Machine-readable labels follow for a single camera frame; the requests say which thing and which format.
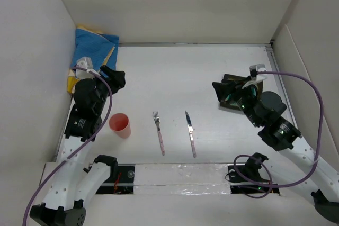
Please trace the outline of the pink plastic cup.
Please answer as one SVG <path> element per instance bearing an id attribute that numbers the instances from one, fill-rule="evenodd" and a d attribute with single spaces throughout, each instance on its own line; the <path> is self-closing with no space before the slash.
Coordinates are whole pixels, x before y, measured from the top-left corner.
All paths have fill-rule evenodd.
<path id="1" fill-rule="evenodd" d="M 110 129 L 120 138 L 127 139 L 131 135 L 130 121 L 124 113 L 116 113 L 109 119 Z"/>

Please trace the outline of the blue Pikachu placemat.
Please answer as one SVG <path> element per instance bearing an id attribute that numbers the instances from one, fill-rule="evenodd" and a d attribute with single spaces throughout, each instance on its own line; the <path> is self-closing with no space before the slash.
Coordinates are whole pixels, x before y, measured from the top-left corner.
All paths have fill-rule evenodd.
<path id="1" fill-rule="evenodd" d="M 117 35 L 103 34 L 78 26 L 75 31 L 75 51 L 70 66 L 76 66 L 82 57 L 89 57 L 96 71 L 100 71 L 103 65 L 115 70 L 118 47 L 119 37 Z"/>

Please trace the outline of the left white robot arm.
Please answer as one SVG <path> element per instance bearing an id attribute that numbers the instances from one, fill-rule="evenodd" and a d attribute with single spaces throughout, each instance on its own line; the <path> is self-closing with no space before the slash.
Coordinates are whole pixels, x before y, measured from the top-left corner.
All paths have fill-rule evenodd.
<path id="1" fill-rule="evenodd" d="M 42 181 L 25 210 L 38 225 L 83 225 L 86 208 L 100 186 L 118 176 L 117 159 L 99 155 L 83 175 L 83 164 L 95 138 L 108 120 L 102 111 L 106 102 L 126 85 L 125 72 L 106 65 L 100 71 L 75 67 L 80 81 L 74 86 L 74 105 L 64 132 L 59 165 Z"/>

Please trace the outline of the square green ceramic plate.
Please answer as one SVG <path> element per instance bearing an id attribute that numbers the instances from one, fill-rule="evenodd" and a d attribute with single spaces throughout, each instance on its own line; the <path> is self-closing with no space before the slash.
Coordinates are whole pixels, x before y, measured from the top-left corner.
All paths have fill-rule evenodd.
<path id="1" fill-rule="evenodd" d="M 221 82 L 213 82 L 212 86 L 216 92 L 219 107 L 223 110 L 242 111 L 243 107 L 239 100 L 243 98 L 245 103 L 252 103 L 263 93 L 263 81 L 251 82 L 251 77 L 243 77 L 224 74 Z"/>

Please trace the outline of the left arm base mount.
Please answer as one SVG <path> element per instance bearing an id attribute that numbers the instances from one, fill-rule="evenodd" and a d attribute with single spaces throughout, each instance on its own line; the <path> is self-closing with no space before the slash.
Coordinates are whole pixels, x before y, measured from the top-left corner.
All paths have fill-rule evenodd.
<path id="1" fill-rule="evenodd" d="M 96 194 L 133 194 L 135 179 L 134 164 L 119 164 L 114 176 L 110 176 L 96 191 Z"/>

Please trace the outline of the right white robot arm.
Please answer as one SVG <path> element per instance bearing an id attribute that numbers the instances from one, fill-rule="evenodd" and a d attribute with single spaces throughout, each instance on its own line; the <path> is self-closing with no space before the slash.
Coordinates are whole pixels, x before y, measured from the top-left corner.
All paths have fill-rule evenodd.
<path id="1" fill-rule="evenodd" d="M 278 174 L 275 177 L 276 187 L 294 188 L 296 193 L 314 205 L 322 217 L 338 223 L 338 172 L 320 156 L 324 118 L 322 97 L 316 86 L 308 79 L 292 73 L 287 74 L 308 83 L 319 101 L 317 145 L 315 150 L 311 150 L 301 132 L 281 116 L 287 106 L 278 94 L 268 91 L 253 95 L 251 88 L 265 80 L 269 74 L 268 71 L 254 71 L 241 80 L 230 80 L 226 83 L 213 82 L 212 86 L 219 102 L 235 103 L 253 126 L 262 128 L 258 133 L 262 141 L 288 158 L 306 174 L 293 183 L 286 183 L 288 177 Z"/>

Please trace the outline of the knife with pink handle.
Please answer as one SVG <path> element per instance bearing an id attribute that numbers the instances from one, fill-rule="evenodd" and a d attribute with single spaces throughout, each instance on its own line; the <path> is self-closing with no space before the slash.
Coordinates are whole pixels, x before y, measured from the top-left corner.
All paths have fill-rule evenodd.
<path id="1" fill-rule="evenodd" d="M 192 149 L 193 157 L 195 158 L 197 156 L 196 150 L 195 150 L 195 144 L 194 144 L 194 137 L 193 137 L 193 126 L 191 123 L 190 116 L 187 111 L 185 111 L 186 121 L 188 125 L 188 132 L 189 132 L 189 138 L 190 138 L 190 144 Z"/>

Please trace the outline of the fork with pink handle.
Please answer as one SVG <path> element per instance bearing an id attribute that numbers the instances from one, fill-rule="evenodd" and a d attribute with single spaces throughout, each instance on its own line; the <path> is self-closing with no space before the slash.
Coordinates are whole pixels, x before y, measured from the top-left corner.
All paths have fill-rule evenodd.
<path id="1" fill-rule="evenodd" d="M 162 138 L 162 134 L 161 134 L 161 130 L 160 130 L 160 119 L 159 119 L 159 114 L 157 111 L 153 112 L 153 118 L 154 118 L 154 122 L 157 128 L 157 134 L 158 134 L 158 139 L 159 139 L 159 144 L 160 144 L 160 149 L 162 152 L 162 155 L 165 155 L 165 148 L 164 148 L 164 143 L 163 143 L 163 138 Z"/>

